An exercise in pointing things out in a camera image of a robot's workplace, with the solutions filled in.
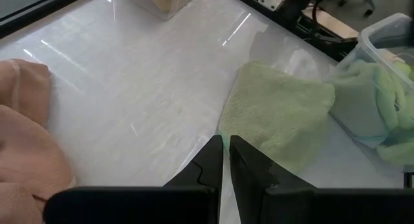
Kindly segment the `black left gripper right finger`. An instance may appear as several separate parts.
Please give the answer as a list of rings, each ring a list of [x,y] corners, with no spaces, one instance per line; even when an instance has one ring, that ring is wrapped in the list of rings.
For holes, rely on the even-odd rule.
[[[232,184],[242,224],[311,224],[315,186],[240,136],[230,140]]]

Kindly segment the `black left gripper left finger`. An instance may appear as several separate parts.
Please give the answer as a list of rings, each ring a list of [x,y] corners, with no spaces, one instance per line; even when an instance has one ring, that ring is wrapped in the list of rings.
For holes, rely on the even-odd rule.
[[[204,208],[206,217],[195,216],[196,221],[207,224],[219,224],[221,193],[223,184],[222,137],[214,135],[195,155],[195,157],[177,175],[171,178],[165,187],[199,187],[204,188],[208,198],[206,201],[191,201],[190,208]]]

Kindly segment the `lime green towel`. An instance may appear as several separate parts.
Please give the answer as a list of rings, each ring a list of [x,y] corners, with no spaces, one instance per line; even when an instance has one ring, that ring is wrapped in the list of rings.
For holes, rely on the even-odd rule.
[[[292,173],[317,156],[327,134],[334,87],[302,80],[259,62],[243,65],[224,106],[218,133],[226,147],[240,136]]]
[[[401,79],[383,65],[376,63],[371,69],[376,104],[387,130],[376,152],[391,164],[414,165],[414,91],[406,91]]]

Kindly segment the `pink towel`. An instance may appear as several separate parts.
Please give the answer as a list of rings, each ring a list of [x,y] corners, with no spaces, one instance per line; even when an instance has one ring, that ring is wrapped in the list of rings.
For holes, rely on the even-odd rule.
[[[46,129],[50,90],[46,65],[0,61],[0,224],[43,224],[49,198],[76,184]]]

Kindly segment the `clear plastic bin green towels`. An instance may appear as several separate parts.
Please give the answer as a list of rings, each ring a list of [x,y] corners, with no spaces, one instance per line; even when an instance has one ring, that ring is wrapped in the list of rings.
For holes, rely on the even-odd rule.
[[[338,69],[356,60],[363,60],[367,63],[383,65],[389,72],[394,73],[401,79],[406,91],[413,92],[414,46],[408,43],[412,22],[413,20],[410,17],[397,13],[363,29],[358,34],[356,47],[336,66],[326,81],[329,82],[329,79]],[[357,140],[355,141],[371,161],[378,166],[414,173],[414,165],[400,166],[386,162],[376,152],[376,148],[372,149]]]

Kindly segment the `clear plastic bin yellow towels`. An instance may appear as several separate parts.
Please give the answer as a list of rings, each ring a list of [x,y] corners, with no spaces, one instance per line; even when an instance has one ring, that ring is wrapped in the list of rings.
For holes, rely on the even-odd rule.
[[[162,19],[169,19],[170,17],[174,16],[182,7],[187,5],[192,0],[187,0],[186,4],[184,4],[180,9],[175,12],[163,12],[161,11],[152,0],[131,0],[138,6],[145,8],[148,12],[162,18]]]

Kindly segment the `pale mint towel teal trim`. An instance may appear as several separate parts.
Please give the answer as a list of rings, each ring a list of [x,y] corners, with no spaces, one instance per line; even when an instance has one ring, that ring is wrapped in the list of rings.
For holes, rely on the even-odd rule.
[[[378,78],[383,73],[384,68],[377,63],[356,60],[329,79],[335,90],[331,115],[355,140],[372,149],[388,134],[377,100],[382,93]]]

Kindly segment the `light wooden board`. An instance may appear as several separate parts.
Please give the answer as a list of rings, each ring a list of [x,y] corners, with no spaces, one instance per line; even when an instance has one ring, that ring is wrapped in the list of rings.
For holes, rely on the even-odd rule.
[[[358,31],[336,19],[323,9],[317,8],[316,18],[321,26],[327,28],[341,38],[354,38],[358,36]]]

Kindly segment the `black table end rail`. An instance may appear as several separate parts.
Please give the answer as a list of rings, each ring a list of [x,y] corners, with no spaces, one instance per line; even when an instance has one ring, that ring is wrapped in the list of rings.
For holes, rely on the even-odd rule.
[[[258,0],[240,1],[336,61],[344,59],[357,44],[355,37],[341,38],[318,23],[316,10],[323,0],[284,0],[274,12]]]

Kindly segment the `black table edge rail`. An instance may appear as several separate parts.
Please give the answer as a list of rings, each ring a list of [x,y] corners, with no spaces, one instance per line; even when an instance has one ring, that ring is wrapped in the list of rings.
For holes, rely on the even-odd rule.
[[[77,0],[0,0],[0,39]]]

